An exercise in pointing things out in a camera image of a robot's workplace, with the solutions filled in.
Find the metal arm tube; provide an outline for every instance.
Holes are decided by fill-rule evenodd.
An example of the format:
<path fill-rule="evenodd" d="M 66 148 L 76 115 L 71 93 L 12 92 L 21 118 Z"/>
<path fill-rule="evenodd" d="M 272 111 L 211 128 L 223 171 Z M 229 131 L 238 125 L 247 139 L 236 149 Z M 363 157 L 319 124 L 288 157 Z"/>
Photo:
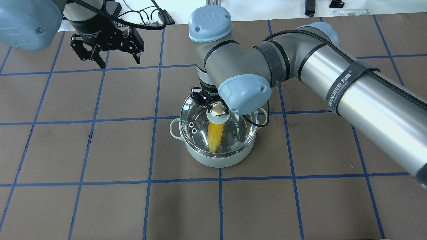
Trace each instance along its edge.
<path fill-rule="evenodd" d="M 287 45 L 291 38 L 282 36 L 276 41 Z M 300 80 L 322 99 L 350 65 L 328 46 L 314 51 L 305 62 L 299 60 L 302 57 L 296 52 L 292 58 L 295 68 L 301 69 Z M 393 83 L 385 75 L 376 74 Z M 414 96 L 405 87 L 396 86 Z M 426 110 L 365 74 L 344 93 L 338 112 L 427 188 Z"/>
<path fill-rule="evenodd" d="M 204 29 L 206 24 L 215 24 L 215 21 L 205 21 L 211 15 L 207 15 L 202 8 L 199 9 L 198 14 L 203 21 L 200 20 L 197 24 L 193 22 L 192 26 L 196 26 L 196 30 L 192 31 L 190 28 L 190 37 L 192 34 L 195 36 L 198 30 Z M 224 25 L 229 24 L 231 22 L 224 21 Z M 337 42 L 336 33 L 332 28 L 328 29 L 324 26 L 317 28 L 311 24 L 299 29 Z M 215 41 L 196 42 L 194 44 L 196 62 L 202 70 L 207 70 L 217 88 L 221 88 L 221 85 L 230 79 L 234 80 L 234 76 L 239 74 L 243 77 L 238 79 L 239 84 L 233 87 L 239 88 L 240 91 L 257 88 L 257 85 L 247 86 L 248 79 L 245 78 L 245 74 L 248 73 L 261 76 L 269 81 L 270 86 L 275 86 L 276 84 L 273 83 L 277 77 L 273 76 L 273 72 L 280 68 L 283 71 L 282 74 L 276 75 L 298 77 L 319 97 L 326 99 L 329 89 L 341 73 L 346 71 L 350 63 L 324 42 L 310 35 L 312 34 L 302 31 L 288 32 L 275 37 L 275 43 L 264 42 L 258 44 L 255 49 L 244 52 L 234 37 L 228 34 Z M 224 41 L 234 41 L 234 43 L 221 45 L 220 43 Z M 274 45 L 275 50 L 271 50 L 273 48 L 269 48 L 268 44 Z M 280 64 L 273 66 L 274 61 Z M 392 82 L 381 73 L 376 72 L 376 74 Z M 396 87 L 411 94 L 402 86 L 396 85 Z M 253 93 L 254 98 L 260 94 L 254 91 Z M 255 104 L 247 105 L 250 106 L 246 108 L 248 112 L 256 109 Z M 353 82 L 344 92 L 337 110 L 343 118 L 378 145 L 427 189 L 427 110 L 367 74 Z"/>

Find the white pot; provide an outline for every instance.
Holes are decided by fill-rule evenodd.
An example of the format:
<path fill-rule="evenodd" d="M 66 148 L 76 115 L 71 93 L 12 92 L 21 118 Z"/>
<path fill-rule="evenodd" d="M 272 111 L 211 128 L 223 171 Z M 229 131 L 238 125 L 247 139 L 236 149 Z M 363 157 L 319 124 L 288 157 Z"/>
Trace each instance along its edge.
<path fill-rule="evenodd" d="M 264 109 L 260 108 L 260 110 L 265 114 L 265 116 L 267 116 L 267 113 Z M 192 146 L 190 146 L 187 139 L 183 136 L 184 134 L 182 131 L 181 124 L 179 124 L 180 136 L 176 136 L 172 132 L 173 126 L 176 123 L 180 123 L 180 122 L 181 122 L 181 118 L 174 119 L 171 122 L 170 129 L 169 129 L 170 134 L 174 138 L 181 140 L 185 143 L 185 146 L 187 147 L 188 152 L 191 154 L 191 156 L 193 158 L 195 158 L 201 164 L 204 164 L 204 165 L 209 166 L 209 167 L 229 167 L 229 166 L 235 165 L 235 164 L 239 163 L 240 161 L 242 161 L 250 153 L 250 151 L 252 150 L 252 148 L 254 146 L 256 134 L 252 137 L 252 139 L 250 140 L 250 142 L 247 144 L 246 147 L 244 147 L 240 151 L 234 153 L 233 155 L 226 156 L 226 157 L 221 157 L 220 156 L 221 154 L 215 155 L 214 153 L 210 153 L 209 155 L 207 155 L 206 152 L 196 150 Z"/>

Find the gray joint cap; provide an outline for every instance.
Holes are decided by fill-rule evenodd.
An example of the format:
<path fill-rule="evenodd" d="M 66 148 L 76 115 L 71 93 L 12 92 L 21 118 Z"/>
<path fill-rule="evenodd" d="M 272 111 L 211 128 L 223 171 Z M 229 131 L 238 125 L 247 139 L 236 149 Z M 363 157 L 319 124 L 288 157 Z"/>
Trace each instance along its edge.
<path fill-rule="evenodd" d="M 255 74 L 242 74 L 221 83 L 218 94 L 230 111 L 246 115 L 256 111 L 271 97 L 269 82 Z"/>
<path fill-rule="evenodd" d="M 312 24 L 308 24 L 308 25 L 303 25 L 297 29 L 300 29 L 302 27 L 314 27 L 319 29 L 320 31 L 324 32 L 328 38 L 330 39 L 330 41 L 332 42 L 333 45 L 339 47 L 339 38 L 338 38 L 338 34 L 333 30 L 332 26 L 329 23 L 326 22 L 315 22 Z"/>
<path fill-rule="evenodd" d="M 47 48 L 61 26 L 62 13 L 52 0 L 2 0 L 0 42 L 37 51 Z"/>
<path fill-rule="evenodd" d="M 228 11 L 218 5 L 196 9 L 188 21 L 190 39 L 198 43 L 219 40 L 231 33 L 233 25 Z"/>

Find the black cable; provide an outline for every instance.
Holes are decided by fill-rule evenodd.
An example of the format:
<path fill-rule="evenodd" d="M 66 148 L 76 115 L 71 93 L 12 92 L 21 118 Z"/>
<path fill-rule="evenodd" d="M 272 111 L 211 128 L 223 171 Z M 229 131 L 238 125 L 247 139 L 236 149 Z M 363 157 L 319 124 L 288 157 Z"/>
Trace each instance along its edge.
<path fill-rule="evenodd" d="M 151 6 L 151 7 L 146 7 L 143 10 L 149 9 L 149 8 L 155 8 L 155 6 Z"/>
<path fill-rule="evenodd" d="M 150 21 L 150 18 L 148 17 L 148 13 L 144 10 L 139 10 L 139 15 L 141 15 L 141 12 L 144 12 L 145 15 L 147 16 L 147 20 Z"/>
<path fill-rule="evenodd" d="M 151 12 L 151 14 L 150 14 L 151 20 L 153 20 L 153 13 L 154 13 L 156 10 L 157 10 L 157 9 L 154 9 L 154 10 Z"/>
<path fill-rule="evenodd" d="M 319 36 L 317 34 L 314 34 L 312 32 L 305 31 L 305 30 L 280 31 L 280 32 L 274 33 L 273 35 L 270 35 L 269 37 L 263 39 L 263 41 L 268 41 L 273 37 L 283 35 L 283 34 L 288 34 L 288 33 L 300 33 L 300 34 L 305 34 L 305 35 L 311 36 L 313 38 L 316 38 L 317 40 L 321 41 L 322 43 L 328 45 L 332 50 L 334 50 L 338 55 L 340 55 L 342 58 L 344 58 L 347 62 L 349 62 L 349 63 L 354 62 L 353 59 L 351 59 L 347 54 L 343 53 L 339 48 L 337 48 L 335 45 L 333 45 L 330 41 L 322 38 L 321 36 Z M 393 92 L 395 92 L 395 93 L 399 94 L 400 96 L 406 98 L 407 100 L 411 101 L 415 105 L 421 107 L 424 110 L 427 110 L 427 103 L 425 103 L 425 102 L 419 100 L 418 98 L 412 96 L 411 94 L 403 91 L 402 89 L 398 88 L 394 84 L 390 83 L 389 81 L 385 80 L 384 78 L 380 77 L 379 75 L 375 74 L 372 71 L 368 71 L 368 72 L 366 72 L 366 74 L 368 76 L 372 77 L 373 79 L 377 80 L 379 83 L 383 84 L 384 86 L 388 87 Z"/>
<path fill-rule="evenodd" d="M 144 18 L 142 17 L 142 15 L 141 15 L 141 13 L 140 13 L 139 11 L 130 10 L 130 11 L 127 11 L 127 12 L 124 12 L 124 13 L 122 13 L 122 14 L 118 15 L 118 17 L 121 17 L 121 16 L 123 16 L 123 15 L 126 15 L 126 14 L 128 14 L 128 13 L 130 13 L 130 12 L 136 12 L 136 13 L 138 13 L 138 15 L 139 15 L 139 17 L 141 18 L 141 21 L 143 22 L 143 24 L 144 24 L 144 25 L 147 25 L 147 24 L 145 23 L 145 21 L 144 21 Z"/>
<path fill-rule="evenodd" d="M 252 124 L 254 126 L 257 126 L 257 127 L 260 127 L 260 128 L 263 128 L 263 127 L 267 126 L 268 122 L 270 120 L 270 101 L 267 101 L 267 116 L 265 116 L 266 117 L 266 123 L 265 124 L 254 123 L 251 120 L 249 120 L 249 118 L 246 115 L 242 115 L 242 117 L 243 117 L 244 120 L 246 120 L 248 123 L 250 123 L 250 124 Z"/>
<path fill-rule="evenodd" d="M 88 4 L 86 2 L 83 2 L 82 0 L 72 0 L 72 1 L 74 1 L 75 3 L 79 4 L 80 6 L 83 6 L 83 7 L 87 8 L 87 9 L 89 9 L 89 10 L 91 10 L 91 11 L 93 11 L 93 12 L 95 12 L 95 13 L 97 13 L 97 14 L 105 17 L 105 18 L 108 18 L 108 19 L 113 20 L 113 21 L 115 21 L 117 23 L 121 23 L 121 24 L 124 24 L 124 25 L 127 25 L 127 26 L 131 26 L 131 27 L 135 27 L 135 28 L 139 28 L 139 29 L 147 29 L 147 30 L 162 30 L 167 25 L 166 21 L 163 23 L 163 25 L 160 25 L 160 26 L 144 26 L 144 25 L 140 25 L 140 24 L 131 23 L 131 22 L 125 21 L 123 19 L 117 18 L 117 17 L 115 17 L 115 16 L 113 16 L 111 14 L 108 14 L 105 11 L 99 10 L 98 8 L 96 8 L 96 7 Z M 157 9 L 159 9 L 159 12 L 163 15 L 164 19 L 166 19 L 166 16 L 164 15 L 164 12 L 161 11 L 161 9 L 157 5 L 156 1 L 155 0 L 151 0 L 151 1 L 155 5 L 155 7 Z"/>
<path fill-rule="evenodd" d="M 125 0 L 123 0 L 123 2 L 124 2 L 124 3 L 125 3 L 125 5 L 128 7 L 128 9 L 133 10 L 133 9 L 131 9 L 131 7 L 129 7 L 129 5 L 126 3 L 126 1 L 125 1 Z"/>

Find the grid line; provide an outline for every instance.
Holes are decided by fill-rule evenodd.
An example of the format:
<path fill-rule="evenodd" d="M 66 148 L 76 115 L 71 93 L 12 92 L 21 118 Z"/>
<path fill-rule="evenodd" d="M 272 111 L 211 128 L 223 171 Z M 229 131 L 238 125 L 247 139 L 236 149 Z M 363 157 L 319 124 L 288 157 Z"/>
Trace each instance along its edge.
<path fill-rule="evenodd" d="M 64 36 L 65 36 L 65 32 L 62 34 L 61 41 L 59 42 L 58 50 L 56 51 L 55 59 L 53 60 L 52 67 L 50 69 L 50 74 L 49 74 L 49 76 L 47 78 L 47 81 L 46 81 L 46 84 L 45 84 L 45 87 L 44 87 L 44 90 L 43 90 L 43 94 L 41 96 L 40 103 L 38 105 L 37 112 L 36 112 L 35 117 L 34 117 L 34 122 L 33 122 L 32 126 L 31 126 L 31 131 L 29 133 L 28 140 L 27 140 L 27 143 L 25 145 L 25 148 L 24 148 L 24 151 L 23 151 L 23 154 L 22 154 L 21 161 L 19 162 L 18 171 L 16 172 L 16 175 L 15 175 L 15 181 L 14 181 L 14 183 L 12 185 L 12 189 L 10 190 L 9 198 L 7 200 L 6 207 L 4 209 L 3 216 L 2 216 L 1 221 L 0 221 L 0 231 L 3 228 L 3 224 L 4 224 L 4 221 L 5 221 L 5 218 L 6 218 L 6 214 L 7 214 L 7 210 L 9 209 L 10 202 L 12 200 L 12 196 L 13 196 L 13 193 L 15 191 L 16 184 L 18 182 L 19 174 L 21 172 L 21 169 L 22 169 L 22 166 L 23 166 L 23 163 L 24 163 L 24 160 L 25 160 L 25 156 L 26 156 L 26 153 L 28 151 L 28 146 L 29 146 L 29 143 L 31 141 L 32 134 L 34 132 L 35 122 L 37 122 L 38 115 L 40 114 L 41 106 L 43 104 L 43 100 L 44 100 L 44 97 L 46 95 L 47 87 L 49 86 L 50 78 L 52 77 L 53 68 L 55 67 L 56 60 L 58 59 L 58 55 L 59 55 L 59 50 L 61 49 L 62 42 L 64 41 Z"/>
<path fill-rule="evenodd" d="M 161 36 L 161 47 L 160 47 L 160 60 L 159 60 L 159 72 L 158 72 L 158 79 L 157 79 L 157 96 L 156 96 L 156 108 L 154 113 L 154 124 L 153 124 L 153 137 L 151 141 L 151 155 L 150 155 L 150 168 L 148 172 L 148 184 L 147 184 L 147 197 L 145 200 L 145 213 L 144 213 L 144 223 L 142 228 L 142 239 L 145 240 L 147 238 L 147 224 L 148 224 L 148 210 L 149 210 L 149 204 L 150 204 L 150 193 L 151 193 L 151 179 L 153 175 L 153 161 L 154 161 L 154 147 L 155 147 L 155 140 L 156 140 L 156 131 L 157 131 L 157 115 L 158 115 L 158 109 L 159 109 L 159 98 L 160 98 L 160 82 L 161 82 L 161 70 L 162 70 L 162 64 L 163 64 L 163 49 L 164 49 L 164 36 L 166 29 L 162 30 L 162 36 Z"/>
<path fill-rule="evenodd" d="M 110 52 L 107 53 L 107 58 L 105 59 L 105 65 L 108 65 L 109 57 L 110 57 Z M 77 208 L 79 206 L 80 194 L 82 192 L 83 179 L 85 177 L 86 164 L 88 162 L 88 157 L 89 157 L 89 150 L 91 148 L 92 137 L 93 137 L 94 130 L 95 130 L 95 123 L 96 123 L 95 120 L 96 120 L 97 114 L 98 114 L 99 100 L 101 99 L 101 93 L 102 93 L 102 87 L 104 85 L 105 73 L 106 73 L 106 70 L 104 69 L 104 71 L 102 73 L 101 83 L 99 85 L 99 92 L 98 92 L 97 103 L 95 105 L 95 111 L 94 111 L 94 118 L 93 118 L 92 127 L 91 127 L 91 133 L 89 134 L 88 145 L 86 147 L 86 153 L 85 153 L 85 159 L 83 161 L 82 174 L 80 175 L 79 189 L 77 190 L 76 203 L 74 205 L 73 217 L 71 218 L 70 231 L 68 233 L 68 240 L 71 240 L 71 237 L 73 235 L 74 223 L 76 220 Z"/>
<path fill-rule="evenodd" d="M 167 65 L 161 66 L 162 68 L 171 67 L 195 67 L 196 64 L 184 64 L 184 65 Z M 64 70 L 64 71 L 53 71 L 53 74 L 59 73 L 82 73 L 82 72 L 101 72 L 101 71 L 117 71 L 117 70 L 133 70 L 133 69 L 153 69 L 160 68 L 160 66 L 143 66 L 143 67 L 117 67 L 117 68 L 106 68 L 106 69 L 81 69 L 81 70 Z M 20 76 L 20 75 L 35 75 L 35 74 L 49 74 L 51 72 L 30 72 L 30 73 L 4 73 L 0 76 Z"/>
<path fill-rule="evenodd" d="M 1 72 L 3 71 L 3 68 L 4 68 L 4 66 L 6 65 L 6 61 L 7 61 L 7 58 L 9 57 L 9 54 L 10 54 L 10 51 L 12 50 L 12 47 L 9 47 L 9 50 L 7 50 L 7 54 L 6 54 L 6 57 L 4 58 L 4 60 L 3 60 L 3 64 L 1 65 L 1 67 L 0 67 L 0 74 L 1 74 Z"/>
<path fill-rule="evenodd" d="M 270 33 L 270 35 L 272 35 L 273 33 L 271 30 L 271 23 L 270 23 L 269 19 L 267 20 L 267 25 L 268 25 L 269 33 Z M 296 185 L 295 169 L 293 166 L 291 143 L 290 143 L 290 139 L 289 139 L 288 123 L 287 123 L 287 119 L 286 119 L 286 113 L 287 112 L 286 112 L 285 104 L 283 101 L 283 94 L 282 94 L 282 86 L 281 85 L 278 86 L 278 91 L 279 91 L 279 97 L 280 97 L 280 105 L 282 107 L 283 123 L 285 126 L 286 144 L 287 144 L 287 148 L 288 148 L 289 163 L 290 163 L 290 168 L 291 168 L 291 175 L 292 175 L 291 179 L 292 179 L 292 185 L 293 185 L 293 189 L 294 189 L 295 206 L 296 206 L 296 213 L 297 213 L 297 218 L 298 218 L 299 233 L 300 233 L 301 239 L 304 240 L 304 230 L 303 230 L 303 226 L 302 226 L 302 218 L 301 218 L 301 210 L 300 210 L 300 205 L 299 205 L 298 189 L 297 189 L 297 185 Z"/>
<path fill-rule="evenodd" d="M 356 57 L 357 59 L 385 59 L 385 58 L 408 58 L 408 57 L 425 57 L 427 54 L 408 54 L 408 55 L 389 55 L 389 56 L 361 56 Z M 195 67 L 196 64 L 184 64 L 184 65 L 168 65 L 162 66 L 162 68 L 172 67 Z M 146 66 L 146 67 L 121 67 L 121 68 L 107 68 L 106 71 L 116 70 L 132 70 L 132 69 L 150 69 L 159 68 L 159 66 Z M 61 73 L 80 73 L 80 72 L 94 72 L 103 71 L 103 69 L 84 69 L 84 70 L 64 70 L 64 71 L 53 71 L 53 74 Z M 35 74 L 49 74 L 50 72 L 30 72 L 30 73 L 2 73 L 0 76 L 20 76 L 20 75 L 35 75 Z"/>
<path fill-rule="evenodd" d="M 380 33 L 381 39 L 383 40 L 384 46 L 386 47 L 387 54 L 389 55 L 389 58 L 392 61 L 392 65 L 393 65 L 393 68 L 395 69 L 396 75 L 398 76 L 398 79 L 399 79 L 400 83 L 402 84 L 402 86 L 405 86 L 405 84 L 403 83 L 402 78 L 400 76 L 400 73 L 398 71 L 398 68 L 396 67 L 395 61 L 393 60 L 392 54 L 390 53 L 389 46 L 387 46 L 386 39 L 384 38 L 383 32 L 381 31 L 381 28 L 380 28 L 380 25 L 378 24 L 377 17 L 375 15 L 372 15 L 372 17 L 374 18 L 375 25 L 377 26 L 378 32 Z"/>
<path fill-rule="evenodd" d="M 219 240 L 224 240 L 224 221 L 222 211 L 222 168 L 218 168 L 218 192 L 219 192 Z"/>
<path fill-rule="evenodd" d="M 410 176 L 407 172 L 396 173 L 368 173 L 369 177 L 387 177 L 387 176 Z M 333 179 L 333 178 L 361 178 L 364 173 L 358 174 L 330 174 L 330 175 L 296 175 L 296 179 Z M 258 176 L 258 177 L 227 177 L 221 178 L 221 181 L 262 181 L 262 180 L 290 180 L 292 176 Z M 211 182 L 219 181 L 219 178 L 198 178 L 198 179 L 162 179 L 151 180 L 152 184 L 167 184 L 178 182 Z M 82 185 L 119 185 L 119 184 L 147 184 L 148 180 L 130 180 L 130 181 L 89 181 L 82 182 Z M 17 183 L 16 187 L 39 187 L 39 186 L 78 186 L 80 182 L 48 182 L 48 183 Z M 13 184 L 0 184 L 0 187 L 11 187 Z"/>
<path fill-rule="evenodd" d="M 331 111 L 326 110 L 309 110 L 309 111 L 288 111 L 284 112 L 270 112 L 270 115 L 281 115 L 281 114 L 307 114 L 307 113 L 330 113 Z M 175 119 L 179 116 L 164 116 L 157 117 L 157 119 Z M 93 122 L 117 122 L 117 121 L 140 121 L 140 120 L 154 120 L 155 117 L 128 117 L 128 118 L 102 118 L 95 120 L 72 120 L 72 121 L 41 121 L 41 122 L 17 122 L 17 123 L 0 123 L 0 126 L 8 125 L 41 125 L 41 124 L 76 124 L 76 123 L 93 123 Z"/>
<path fill-rule="evenodd" d="M 368 171 L 366 170 L 365 160 L 363 159 L 362 149 L 360 148 L 359 138 L 357 137 L 356 129 L 351 126 L 353 130 L 354 140 L 356 141 L 357 151 L 359 152 L 360 162 L 362 163 L 363 173 L 365 175 L 366 184 L 368 186 L 369 195 L 371 197 L 372 207 L 374 209 L 375 218 L 377 219 L 378 229 L 380 230 L 381 238 L 385 239 L 383 225 L 381 224 L 380 215 L 378 214 L 377 204 L 375 203 L 374 193 L 371 187 L 371 181 L 369 180 Z"/>

